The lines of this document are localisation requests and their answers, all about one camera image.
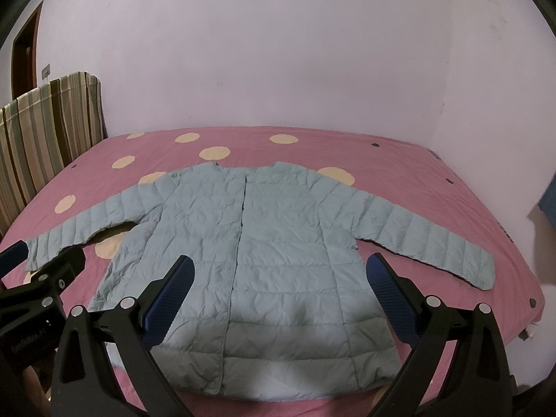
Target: jacket sleeve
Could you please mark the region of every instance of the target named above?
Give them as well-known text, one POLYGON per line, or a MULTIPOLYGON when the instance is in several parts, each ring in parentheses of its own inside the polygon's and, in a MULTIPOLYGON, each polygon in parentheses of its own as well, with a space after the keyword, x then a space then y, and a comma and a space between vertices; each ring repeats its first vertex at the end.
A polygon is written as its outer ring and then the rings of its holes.
POLYGON ((480 289, 494 286, 492 254, 426 218, 380 196, 344 185, 318 172, 308 174, 321 224, 341 227, 404 257, 463 278, 480 289))
POLYGON ((124 222, 141 223, 165 203, 175 188, 176 178, 173 174, 165 174, 152 183, 127 188, 50 231, 27 240, 26 271, 38 270, 64 248, 84 244, 104 229, 124 222))

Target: wall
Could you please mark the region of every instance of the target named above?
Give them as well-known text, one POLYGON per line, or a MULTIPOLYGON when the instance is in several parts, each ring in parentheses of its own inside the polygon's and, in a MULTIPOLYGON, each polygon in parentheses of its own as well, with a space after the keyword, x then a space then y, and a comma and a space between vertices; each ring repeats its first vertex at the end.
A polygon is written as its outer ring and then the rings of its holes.
MULTIPOLYGON (((0 50, 0 102, 13 35, 0 50)), ((450 46, 449 0, 44 0, 37 73, 102 83, 110 136, 290 125, 428 145, 450 46)))
POLYGON ((546 310, 507 349, 518 384, 556 361, 556 232, 536 204, 556 170, 556 39, 532 0, 452 0, 444 112, 432 149, 498 218, 539 278, 546 310))

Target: electrical outlet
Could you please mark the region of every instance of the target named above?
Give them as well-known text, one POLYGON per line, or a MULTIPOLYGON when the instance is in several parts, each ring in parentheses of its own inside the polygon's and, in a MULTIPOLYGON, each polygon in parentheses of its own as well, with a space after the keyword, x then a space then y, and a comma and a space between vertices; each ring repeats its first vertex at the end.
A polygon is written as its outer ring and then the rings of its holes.
POLYGON ((42 69, 41 76, 42 79, 45 80, 46 77, 50 75, 50 64, 47 64, 44 69, 42 69))

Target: polka dot bedsheet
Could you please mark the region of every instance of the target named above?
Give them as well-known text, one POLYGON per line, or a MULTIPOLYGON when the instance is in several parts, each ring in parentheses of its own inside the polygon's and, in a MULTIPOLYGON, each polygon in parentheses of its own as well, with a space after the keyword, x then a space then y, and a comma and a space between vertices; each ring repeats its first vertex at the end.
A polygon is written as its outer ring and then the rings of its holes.
MULTIPOLYGON (((453 307, 472 309, 478 302, 494 310, 505 343, 532 321, 540 320, 544 297, 510 237, 464 182, 433 152, 392 139, 278 127, 217 127, 134 133, 102 141, 55 177, 25 208, 2 241, 7 248, 50 230, 82 210, 137 183, 199 164, 218 161, 225 167, 260 167, 276 161, 300 164, 347 185, 382 196, 491 252, 496 282, 481 291, 451 274, 358 242, 366 259, 381 252, 396 272, 411 278, 423 295, 435 294, 453 307)), ((85 248, 84 272, 63 293, 68 312, 87 305, 115 255, 125 232, 85 248)), ((4 279, 8 287, 23 283, 23 265, 4 279)), ((397 342, 402 359, 409 347, 397 342)), ((434 397, 449 366, 454 343, 444 351, 425 400, 434 397)), ((127 399, 140 406, 129 378, 117 372, 127 399)), ((385 387, 332 399, 296 402, 249 402, 207 397, 180 390, 199 417, 230 416, 364 416, 385 387)))

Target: textured blue pad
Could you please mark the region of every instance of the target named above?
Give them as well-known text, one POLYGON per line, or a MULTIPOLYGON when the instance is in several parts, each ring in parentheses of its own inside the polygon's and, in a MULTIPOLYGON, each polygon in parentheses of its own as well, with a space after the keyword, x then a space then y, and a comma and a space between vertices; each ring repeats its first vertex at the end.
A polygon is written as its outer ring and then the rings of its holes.
POLYGON ((367 280, 398 338, 414 349, 421 336, 417 314, 390 272, 376 255, 367 259, 367 280))
POLYGON ((19 240, 9 248, 0 252, 0 278, 7 275, 29 255, 27 243, 19 240))
POLYGON ((145 314, 143 327, 145 333, 142 342, 148 351, 159 345, 166 337, 177 311, 187 296, 195 279, 195 265, 189 257, 183 257, 182 262, 166 281, 148 312, 145 314))

